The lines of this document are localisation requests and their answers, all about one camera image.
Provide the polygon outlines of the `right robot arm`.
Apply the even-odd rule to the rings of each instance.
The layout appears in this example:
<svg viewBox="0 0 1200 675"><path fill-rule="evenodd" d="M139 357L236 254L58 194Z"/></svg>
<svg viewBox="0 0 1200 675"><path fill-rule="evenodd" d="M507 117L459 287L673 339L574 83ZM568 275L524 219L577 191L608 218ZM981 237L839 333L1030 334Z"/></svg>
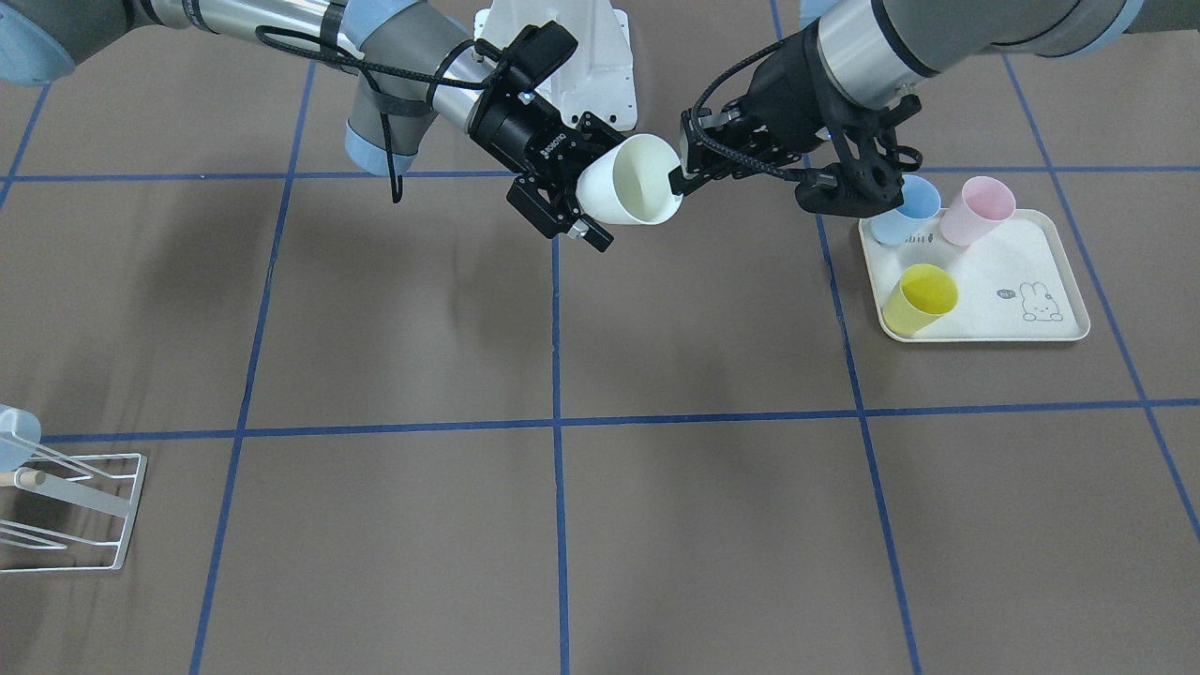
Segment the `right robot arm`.
<svg viewBox="0 0 1200 675"><path fill-rule="evenodd" d="M611 247L616 219L587 201L583 177L623 136L592 112L570 127L535 92L576 50L557 22L499 46L472 38L428 1L5 1L2 78L62 80L144 30L214 38L226 73L259 73L262 60L286 53L354 73L344 148L395 203L424 135L445 118L514 174L508 202L541 234Z"/></svg>

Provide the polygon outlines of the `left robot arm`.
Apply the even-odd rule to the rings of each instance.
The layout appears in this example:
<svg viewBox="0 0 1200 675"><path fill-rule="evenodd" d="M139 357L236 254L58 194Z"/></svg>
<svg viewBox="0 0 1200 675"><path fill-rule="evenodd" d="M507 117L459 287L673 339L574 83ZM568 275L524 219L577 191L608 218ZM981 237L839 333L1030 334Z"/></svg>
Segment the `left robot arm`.
<svg viewBox="0 0 1200 675"><path fill-rule="evenodd" d="M1195 1L836 1L716 77L752 66L745 94L712 112L707 88L682 112L668 184L686 196L762 174L792 183L802 210L875 217L902 204L902 177L923 162L896 141L922 83L983 53L1080 56L1195 26Z"/></svg>

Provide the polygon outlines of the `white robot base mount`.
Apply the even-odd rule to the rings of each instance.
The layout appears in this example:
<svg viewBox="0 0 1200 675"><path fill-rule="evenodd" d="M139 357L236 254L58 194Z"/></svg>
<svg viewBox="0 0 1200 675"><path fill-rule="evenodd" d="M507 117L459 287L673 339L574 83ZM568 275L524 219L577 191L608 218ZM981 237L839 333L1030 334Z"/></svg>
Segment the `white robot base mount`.
<svg viewBox="0 0 1200 675"><path fill-rule="evenodd" d="M625 132L638 123L630 20L611 1L493 1L474 16L474 35L498 47L527 25L551 20L578 42L574 55L538 85L571 125L592 113Z"/></svg>

